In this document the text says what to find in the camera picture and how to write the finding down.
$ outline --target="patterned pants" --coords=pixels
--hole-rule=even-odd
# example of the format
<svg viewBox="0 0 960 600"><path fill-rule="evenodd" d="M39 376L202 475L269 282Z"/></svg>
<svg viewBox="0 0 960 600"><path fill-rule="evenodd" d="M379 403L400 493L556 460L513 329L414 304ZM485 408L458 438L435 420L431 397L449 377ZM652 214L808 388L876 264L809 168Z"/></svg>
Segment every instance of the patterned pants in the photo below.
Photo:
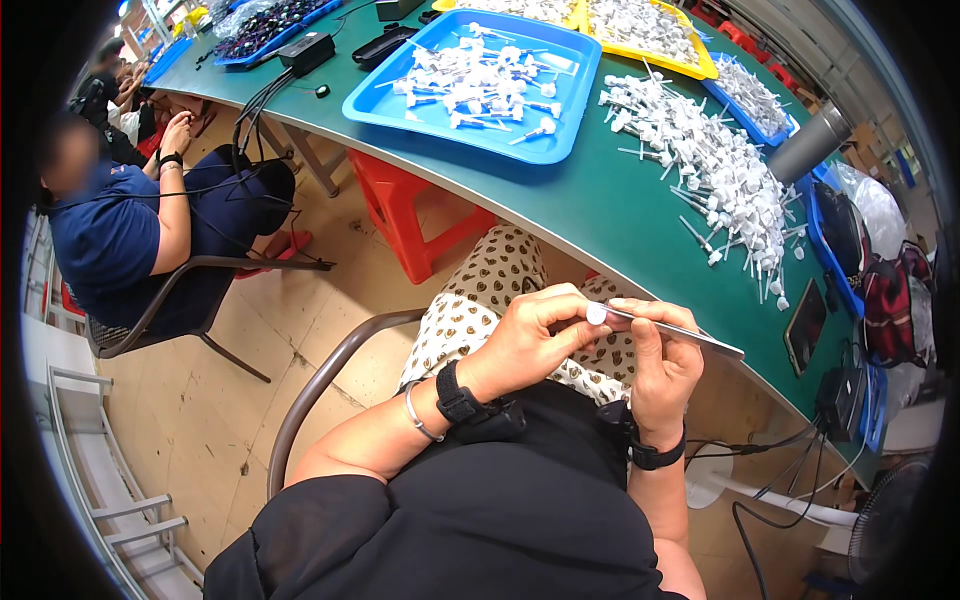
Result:
<svg viewBox="0 0 960 600"><path fill-rule="evenodd" d="M405 363L401 386L435 376L451 360L478 350L513 298L547 285L534 236L513 225L492 228L420 320L420 333ZM580 289L598 302L623 298L603 276L588 279ZM629 398L635 372L633 340L628 332L596 340L593 352L570 354L550 376L601 405Z"/></svg>

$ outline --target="metal table leg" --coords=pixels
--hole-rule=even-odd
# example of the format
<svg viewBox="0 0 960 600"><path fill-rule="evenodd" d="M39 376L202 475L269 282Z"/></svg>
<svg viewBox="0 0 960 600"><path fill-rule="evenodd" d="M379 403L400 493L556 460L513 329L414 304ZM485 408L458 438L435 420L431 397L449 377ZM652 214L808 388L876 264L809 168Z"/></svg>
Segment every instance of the metal table leg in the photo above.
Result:
<svg viewBox="0 0 960 600"><path fill-rule="evenodd" d="M293 146L290 144L280 143L280 140L276 138L274 131L270 129L267 119L262 116L260 117L260 135L263 137L263 139L267 140L267 144L277 156L284 156L287 154L288 150L293 150Z"/></svg>
<svg viewBox="0 0 960 600"><path fill-rule="evenodd" d="M310 144L307 142L306 135L303 134L303 131L286 123L283 124L283 131L286 133L290 143L294 145L294 148L303 157L303 163L306 165L306 168L310 170L311 175L313 175L313 177L320 182L324 190L326 190L326 195L334 198L339 194L340 188L333 183L330 174L333 173L334 169L340 166L340 163L347 157L347 151L341 149L327 164L323 164L317 158L317 155L314 154L313 149L310 148Z"/></svg>

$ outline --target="green work surface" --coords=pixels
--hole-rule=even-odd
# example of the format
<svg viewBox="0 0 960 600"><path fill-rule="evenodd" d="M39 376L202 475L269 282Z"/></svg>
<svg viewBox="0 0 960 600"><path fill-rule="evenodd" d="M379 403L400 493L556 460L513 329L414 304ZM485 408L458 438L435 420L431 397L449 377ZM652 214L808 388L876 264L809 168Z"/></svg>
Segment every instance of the green work surface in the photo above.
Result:
<svg viewBox="0 0 960 600"><path fill-rule="evenodd" d="M340 22L334 17L351 6L356 6L356 0L323 17L308 31L335 32ZM416 19L419 13L419 10L412 12L402 23L420 27ZM713 36L707 43L710 51L737 55L741 63L756 72L784 101L793 97L753 57L703 21L694 19L694 22L700 31ZM538 166L420 133L347 120L341 105L367 76L350 54L382 32L383 23L376 20L374 6L352 13L334 37L337 55L280 91L266 112L282 122L364 152L379 149L378 156L415 175L481 202L522 227L532 225L534 233L546 232L548 241L551 234L560 238L578 249L580 255L577 252L574 255L600 273L616 272L662 300L689 307L705 331L742 348L747 366L806 418L813 418L820 378L827 369L840 364L843 340L852 335L853 322L843 307L828 315L806 372L800 378L794 374L783 341L784 331L810 279L818 282L821 293L825 291L823 270L810 243L803 240L806 258L802 261L787 250L784 280L791 307L784 312L777 309L773 295L760 305L756 280L741 269L746 260L742 246L731 249L727 262L708 267L707 256L678 215L683 214L704 235L709 232L705 220L668 189L669 185L677 184L677 170L673 169L661 181L663 168L657 162L640 162L636 155L618 152L617 147L638 149L638 141L626 133L611 132L610 126L603 122L607 108L597 105L600 90L606 89L605 75L644 75L646 69L642 62L605 54L597 69L572 153L560 163ZM224 67L213 65L212 55L200 71L195 70L196 58L205 54L215 41L212 36L197 38L152 87L242 106L282 71L279 61L271 60L249 73L228 73ZM672 88L695 98L698 103L707 96L707 114L723 109L700 82L672 71L658 70L673 81L669 84ZM322 84L329 85L331 90L325 98L317 99L306 91ZM561 76L558 85L563 84L564 76ZM786 110L801 125L810 118L799 100L794 99ZM805 223L801 203L797 201L789 207L794 211L797 224ZM726 242L725 234L719 234L718 238L717 246ZM838 445L848 460L858 448L859 444ZM870 473L872 478L876 460L868 454L871 454L869 450L864 452L856 471Z"/></svg>

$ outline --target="tiled floor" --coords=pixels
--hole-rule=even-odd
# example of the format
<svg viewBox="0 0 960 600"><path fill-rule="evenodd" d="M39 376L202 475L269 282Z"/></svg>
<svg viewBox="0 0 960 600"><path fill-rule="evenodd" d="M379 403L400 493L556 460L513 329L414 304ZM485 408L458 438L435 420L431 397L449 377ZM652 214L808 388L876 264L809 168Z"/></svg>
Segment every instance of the tiled floor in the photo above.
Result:
<svg viewBox="0 0 960 600"><path fill-rule="evenodd" d="M234 114L223 110L191 147L188 163L228 141ZM335 150L319 137L311 141L321 159ZM100 363L101 372L115 381L108 415L124 455L144 493L170 493L173 512L187 516L189 526L178 533L178 542L200 568L235 540L263 506L277 429L326 356L368 317L427 305L472 247L469 242L454 249L435 265L431 279L412 285L372 226L349 165L333 178L341 192L329 199L305 170L298 174L296 205L303 212L297 228L313 231L310 253L337 266L329 273L274 271L235 282L211 331L214 340L269 375L272 383L253 378L192 337ZM419 213L425 236L470 208L439 190L424 194ZM587 267L548 246L543 252L552 282L583 281ZM349 361L300 430L291 466L337 423L392 395L416 330L411 324L378 333ZM690 437L743 443L751 431L763 429L773 410L779 409L744 375L710 356L690 401ZM765 483L798 451L786 448L737 459L734 476ZM808 461L799 490L811 485L813 462ZM825 457L824 463L824 473L836 472L831 460ZM731 517L735 497L727 492L707 509L690 513L690 551L710 598L759 596ZM766 506L763 512L780 521L788 517ZM778 531L746 520L771 597L799 597L800 578L813 561L812 544L825 530L804 522Z"/></svg>

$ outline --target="red plastic stool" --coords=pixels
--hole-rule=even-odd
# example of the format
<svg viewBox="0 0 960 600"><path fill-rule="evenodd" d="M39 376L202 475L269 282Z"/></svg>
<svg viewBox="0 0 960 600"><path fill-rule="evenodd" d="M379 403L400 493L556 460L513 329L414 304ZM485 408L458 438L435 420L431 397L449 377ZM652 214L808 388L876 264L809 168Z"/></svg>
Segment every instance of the red plastic stool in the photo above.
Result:
<svg viewBox="0 0 960 600"><path fill-rule="evenodd" d="M476 206L466 219L424 242L414 198L432 183L351 148L347 148L347 158L367 199L371 220L414 284L429 279L433 275L431 263L454 244L496 225L492 213Z"/></svg>
<svg viewBox="0 0 960 600"><path fill-rule="evenodd" d="M720 23L720 27L717 28L717 31L724 36L729 37L734 44L740 46L751 54L756 49L754 39L743 33L739 27L733 25L732 21L724 21L723 23Z"/></svg>
<svg viewBox="0 0 960 600"><path fill-rule="evenodd" d="M73 297L70 296L70 290L66 289L66 281L60 281L60 299L63 301L63 308L69 310L75 315L80 315L85 317L86 313L81 310L80 306L73 300Z"/></svg>
<svg viewBox="0 0 960 600"><path fill-rule="evenodd" d="M690 14L699 16L710 27L717 26L717 20L719 17L714 12L707 12L704 10L704 0L697 0L697 4L690 9Z"/></svg>
<svg viewBox="0 0 960 600"><path fill-rule="evenodd" d="M783 65L779 62L771 64L769 67L770 72L774 74L774 77L780 80L780 82L786 85L786 88L790 91L796 93L797 88L800 87L800 84L793 81L793 78L790 77L790 74L786 72L786 69L783 68Z"/></svg>
<svg viewBox="0 0 960 600"><path fill-rule="evenodd" d="M755 39L754 39L754 51L751 52L750 54L754 55L754 58L755 58L755 59L757 60L757 62L759 62L760 64L763 64L764 62L768 61L768 60L770 59L770 57L774 56L774 55L770 54L769 52L767 52L766 50L760 50L760 49L756 46L756 40L755 40Z"/></svg>

